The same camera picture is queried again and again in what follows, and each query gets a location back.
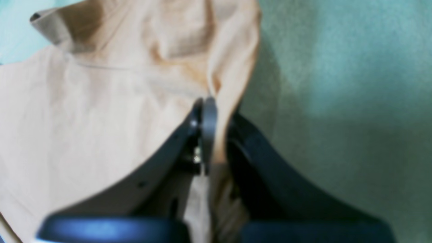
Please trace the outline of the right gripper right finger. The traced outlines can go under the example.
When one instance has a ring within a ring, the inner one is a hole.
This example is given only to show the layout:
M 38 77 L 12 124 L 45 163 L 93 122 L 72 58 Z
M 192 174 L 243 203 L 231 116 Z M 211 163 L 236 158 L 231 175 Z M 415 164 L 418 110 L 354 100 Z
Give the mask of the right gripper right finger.
M 387 223 L 309 182 L 240 114 L 229 126 L 227 155 L 249 215 L 242 243 L 395 242 Z

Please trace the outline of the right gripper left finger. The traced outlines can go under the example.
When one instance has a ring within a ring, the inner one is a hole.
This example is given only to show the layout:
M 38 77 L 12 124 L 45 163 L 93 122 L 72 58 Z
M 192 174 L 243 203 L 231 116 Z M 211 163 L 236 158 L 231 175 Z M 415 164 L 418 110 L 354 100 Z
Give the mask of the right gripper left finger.
M 217 108 L 199 98 L 164 144 L 125 178 L 50 214 L 37 243 L 190 243 L 183 221 L 195 176 L 206 176 Z

